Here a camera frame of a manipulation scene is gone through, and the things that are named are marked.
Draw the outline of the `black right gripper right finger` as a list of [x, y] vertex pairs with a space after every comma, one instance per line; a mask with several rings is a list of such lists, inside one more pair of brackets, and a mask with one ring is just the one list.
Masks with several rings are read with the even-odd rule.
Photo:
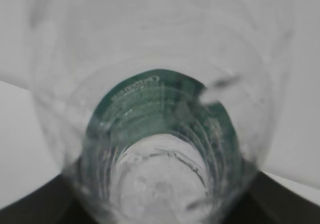
[[236, 224], [318, 224], [320, 206], [259, 173], [234, 208]]

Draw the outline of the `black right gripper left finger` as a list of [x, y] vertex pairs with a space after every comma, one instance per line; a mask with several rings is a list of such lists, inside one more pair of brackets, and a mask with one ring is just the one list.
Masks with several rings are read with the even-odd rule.
[[91, 187], [95, 162], [83, 158], [25, 197], [0, 209], [2, 224], [96, 224], [80, 184]]

